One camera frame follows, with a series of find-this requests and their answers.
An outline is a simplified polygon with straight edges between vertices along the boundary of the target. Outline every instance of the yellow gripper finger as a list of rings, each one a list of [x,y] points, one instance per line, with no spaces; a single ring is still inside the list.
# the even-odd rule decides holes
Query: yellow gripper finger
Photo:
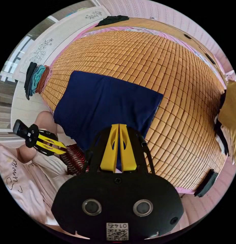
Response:
[[[111,127],[108,142],[103,154],[103,159],[100,164],[101,170],[112,171],[115,173],[117,152],[118,152],[118,137],[119,124],[114,124]]]
[[[120,154],[121,154],[121,169],[124,171],[136,170],[136,161],[134,158],[131,141],[129,139],[126,125],[120,124]]]

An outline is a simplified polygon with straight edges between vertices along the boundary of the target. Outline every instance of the printed number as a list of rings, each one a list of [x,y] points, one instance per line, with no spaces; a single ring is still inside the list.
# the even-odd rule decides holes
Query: printed number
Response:
[[[114,223],[108,223],[107,228],[127,228],[127,224],[114,224]]]

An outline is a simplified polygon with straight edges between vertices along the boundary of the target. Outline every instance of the pillow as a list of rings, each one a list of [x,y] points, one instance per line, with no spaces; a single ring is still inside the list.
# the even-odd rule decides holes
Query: pillow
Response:
[[[230,132],[233,157],[236,163],[236,82],[229,80],[225,102],[219,112],[218,120]]]
[[[0,144],[0,174],[14,200],[32,218],[45,223],[46,209],[42,195],[29,171]]]

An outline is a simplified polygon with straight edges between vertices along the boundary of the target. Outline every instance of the striped fabric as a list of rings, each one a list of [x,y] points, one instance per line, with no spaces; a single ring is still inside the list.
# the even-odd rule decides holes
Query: striped fabric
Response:
[[[85,153],[76,144],[66,146],[67,152],[60,155],[60,159],[67,165],[68,174],[80,174],[85,162]]]

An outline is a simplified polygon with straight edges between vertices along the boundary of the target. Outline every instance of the pink wall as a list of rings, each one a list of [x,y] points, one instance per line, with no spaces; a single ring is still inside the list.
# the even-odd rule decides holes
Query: pink wall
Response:
[[[217,57],[226,73],[233,69],[216,41],[197,23],[175,9],[149,0],[98,0],[97,2],[104,5],[114,16],[127,15],[146,19],[153,17],[155,20],[172,25],[190,34],[207,47]]]

